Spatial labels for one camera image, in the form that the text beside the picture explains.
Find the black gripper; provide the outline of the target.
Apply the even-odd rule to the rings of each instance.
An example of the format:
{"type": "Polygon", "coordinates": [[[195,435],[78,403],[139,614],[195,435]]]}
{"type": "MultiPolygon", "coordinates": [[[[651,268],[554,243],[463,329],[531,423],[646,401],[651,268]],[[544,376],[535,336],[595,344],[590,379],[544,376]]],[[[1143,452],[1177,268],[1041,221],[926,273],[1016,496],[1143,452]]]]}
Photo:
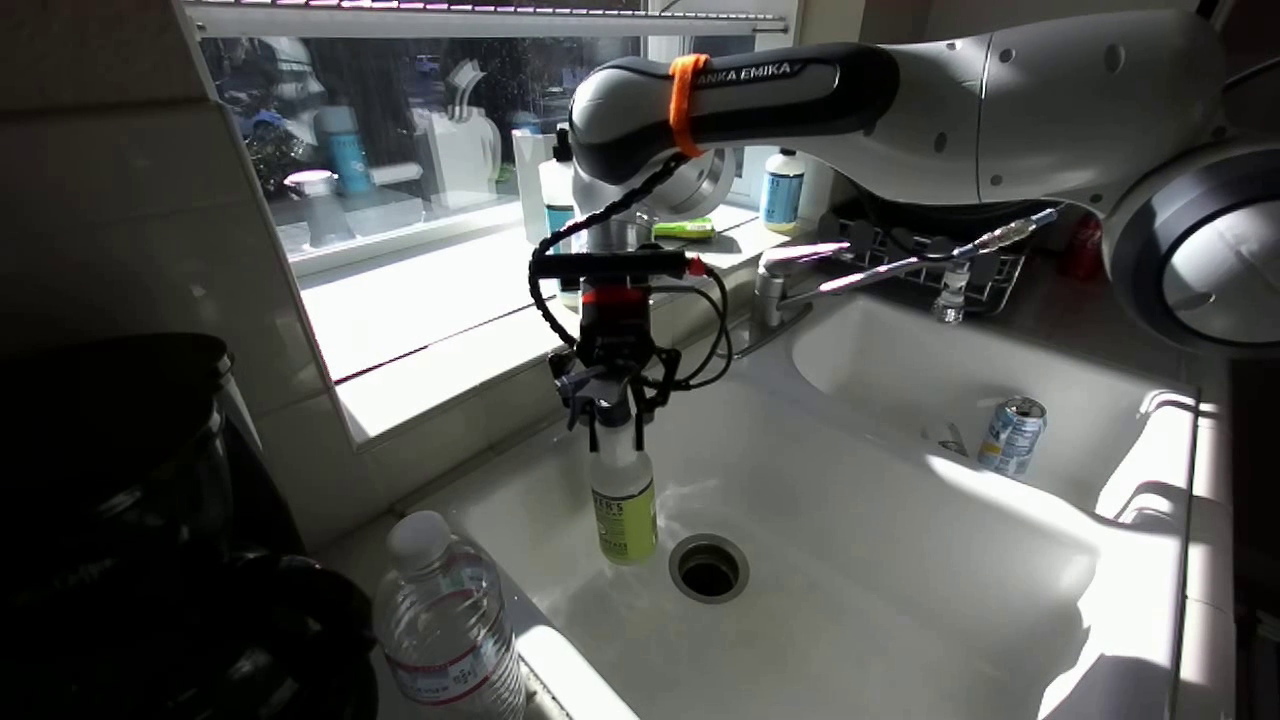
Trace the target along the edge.
{"type": "Polygon", "coordinates": [[[589,450],[599,450],[595,435],[595,371],[628,379],[636,420],[633,450],[643,452],[643,429],[666,403],[672,388],[682,384],[678,351],[661,347],[646,319],[646,299],[664,284],[682,276],[702,276],[702,264],[682,253],[643,249],[643,253],[535,253],[531,279],[576,279],[581,284],[581,332],[567,347],[554,351],[554,396],[567,411],[567,423],[589,431],[589,450]]]}

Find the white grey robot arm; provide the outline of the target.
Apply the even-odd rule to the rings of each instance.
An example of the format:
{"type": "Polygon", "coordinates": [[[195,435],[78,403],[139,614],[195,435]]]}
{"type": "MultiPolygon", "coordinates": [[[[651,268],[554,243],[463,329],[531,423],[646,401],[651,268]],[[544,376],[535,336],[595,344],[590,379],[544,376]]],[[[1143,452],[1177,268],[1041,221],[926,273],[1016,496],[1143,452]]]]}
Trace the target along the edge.
{"type": "Polygon", "coordinates": [[[711,150],[778,144],[915,207],[1069,203],[1157,336],[1280,347],[1274,150],[1226,129],[1224,48],[1180,9],[908,46],[606,60],[567,104],[581,180],[628,203],[711,150]]]}

